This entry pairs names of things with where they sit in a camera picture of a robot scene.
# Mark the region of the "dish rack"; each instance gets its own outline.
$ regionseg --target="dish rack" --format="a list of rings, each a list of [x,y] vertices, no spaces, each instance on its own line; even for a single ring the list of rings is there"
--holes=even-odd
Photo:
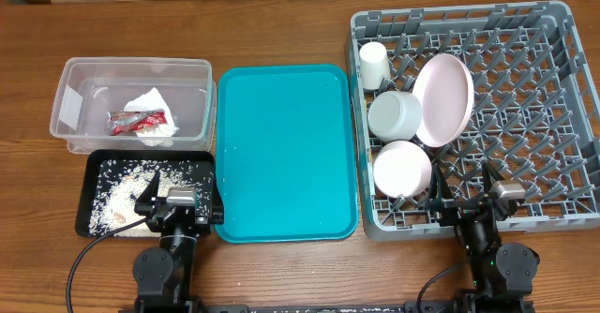
[[[472,73],[472,117],[453,142],[427,148],[455,197],[483,189],[481,163],[523,184],[526,201],[501,231],[559,231],[600,226],[600,102],[570,8],[562,2],[390,9],[352,16],[347,44],[356,126],[363,223],[376,241],[440,238],[439,215],[421,208],[427,191],[391,199],[373,183],[383,143],[368,131],[367,110],[387,89],[411,91],[435,54],[453,54]],[[392,80],[363,91],[358,50],[386,46]]]

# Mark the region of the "white cup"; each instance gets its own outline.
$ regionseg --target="white cup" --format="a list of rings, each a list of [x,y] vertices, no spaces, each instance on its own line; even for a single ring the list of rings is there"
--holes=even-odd
[[[383,79],[392,78],[387,60],[387,50],[382,43],[371,41],[361,47],[358,55],[360,58],[360,75],[365,90],[377,90]]]
[[[431,162],[418,145],[405,141],[391,142],[375,158],[373,180],[388,197],[418,195],[431,182]]]
[[[410,140],[423,113],[419,99],[408,92],[387,91],[378,95],[368,109],[368,128],[384,142]]]

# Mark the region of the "clear plastic bin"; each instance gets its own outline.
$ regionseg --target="clear plastic bin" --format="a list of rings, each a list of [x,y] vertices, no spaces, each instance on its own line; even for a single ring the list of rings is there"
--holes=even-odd
[[[179,127],[173,137],[110,136],[108,112],[122,111],[130,100],[153,87]],[[67,140],[68,150],[76,154],[96,149],[209,151],[215,127],[215,90],[210,63],[201,59],[72,58],[58,84],[50,132]]]

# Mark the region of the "white bowl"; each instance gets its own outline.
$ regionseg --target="white bowl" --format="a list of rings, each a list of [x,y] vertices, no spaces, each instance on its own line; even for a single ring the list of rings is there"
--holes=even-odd
[[[418,195],[431,181],[431,162],[416,144],[391,142],[375,158],[373,179],[375,186],[388,197]]]
[[[416,136],[429,147],[455,140],[469,123],[473,111],[473,78],[455,56],[431,58],[416,78],[412,93],[421,102],[423,120]]]

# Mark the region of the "white napkin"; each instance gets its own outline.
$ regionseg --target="white napkin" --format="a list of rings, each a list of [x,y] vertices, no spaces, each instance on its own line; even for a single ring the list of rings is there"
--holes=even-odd
[[[171,110],[167,106],[167,102],[162,98],[156,87],[153,87],[150,92],[139,96],[138,98],[128,102],[123,111],[125,112],[146,112],[162,109],[165,111],[166,125],[158,125],[155,127],[147,127],[142,130],[135,131],[139,137],[171,137],[175,134],[178,127],[175,126]],[[148,146],[162,145],[172,146],[172,140],[142,140]]]

